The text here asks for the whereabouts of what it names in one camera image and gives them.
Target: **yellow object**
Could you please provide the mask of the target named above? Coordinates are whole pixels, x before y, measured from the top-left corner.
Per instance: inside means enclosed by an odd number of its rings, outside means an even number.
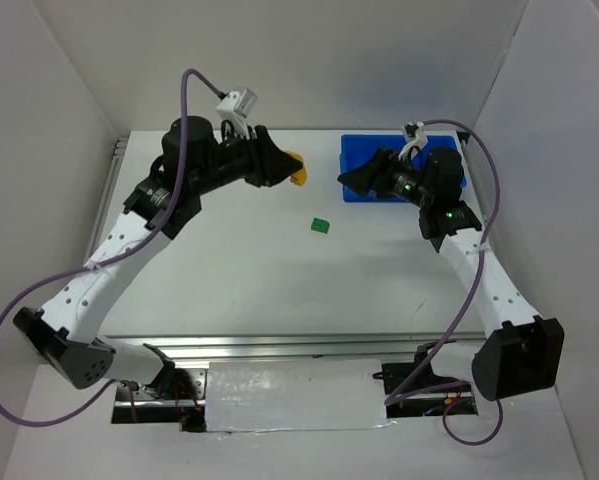
[[[299,185],[301,187],[304,183],[306,183],[308,181],[308,170],[306,170],[306,165],[305,165],[305,163],[303,163],[303,157],[295,152],[286,152],[286,153],[288,155],[290,155],[292,158],[294,158],[295,160],[299,160],[301,162],[301,164],[303,165],[303,168],[301,170],[290,175],[290,181],[292,183],[294,183],[295,185]]]

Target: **green object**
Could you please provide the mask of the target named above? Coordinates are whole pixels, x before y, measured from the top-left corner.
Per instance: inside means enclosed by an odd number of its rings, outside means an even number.
[[[315,217],[312,220],[312,226],[310,227],[310,229],[319,233],[328,233],[328,230],[330,230],[330,222]]]

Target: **blue container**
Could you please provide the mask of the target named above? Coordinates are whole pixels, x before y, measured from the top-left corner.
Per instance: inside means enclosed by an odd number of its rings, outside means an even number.
[[[372,158],[378,148],[389,148],[390,150],[401,151],[406,144],[406,139],[403,135],[342,135],[341,136],[341,155],[339,163],[341,173],[346,173],[349,170],[354,170],[360,167]],[[454,137],[450,135],[428,135],[428,144],[422,148],[423,157],[417,153],[412,159],[412,163],[417,168],[425,166],[425,159],[428,158],[428,152],[437,147],[449,147],[454,150],[459,150]],[[461,183],[462,187],[466,186],[466,177]],[[347,187],[343,187],[344,202],[405,202],[401,198],[391,198],[388,200],[379,200],[374,192],[370,192],[368,196],[362,197]]]

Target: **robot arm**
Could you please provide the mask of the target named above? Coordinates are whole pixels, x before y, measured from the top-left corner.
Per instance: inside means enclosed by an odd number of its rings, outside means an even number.
[[[406,133],[414,139],[406,148],[425,137],[421,124],[406,126]],[[539,315],[515,288],[489,242],[482,243],[481,223],[461,200],[461,155],[450,148],[435,148],[425,159],[425,167],[417,169],[410,161],[413,149],[399,154],[379,149],[365,165],[340,175],[339,181],[359,195],[372,190],[378,198],[396,196],[418,206],[423,238],[448,260],[467,290],[476,276],[480,250],[484,250],[484,269],[473,303],[487,340],[464,379],[472,377],[487,400],[552,387],[563,328],[556,319],[544,320]],[[447,376],[447,372],[436,373]]]
[[[230,115],[233,123],[236,118],[245,118],[243,112]],[[218,144],[208,120],[188,117],[186,121],[189,134],[184,183],[165,227],[137,253],[99,267],[106,259],[139,244],[163,217],[177,173],[180,119],[163,137],[163,155],[153,162],[150,175],[126,199],[112,231],[86,263],[88,272],[73,278],[40,309],[23,308],[15,315],[15,325],[37,352],[76,388],[112,378],[136,381],[164,395],[172,392],[175,382],[187,381],[185,372],[175,369],[174,362],[155,347],[132,346],[99,336],[101,324],[143,267],[201,211],[201,195],[239,179],[256,187],[272,187],[303,169],[300,160],[276,147],[263,126],[254,131],[248,128],[247,135],[240,135],[234,125],[237,132],[233,133],[238,136]]]

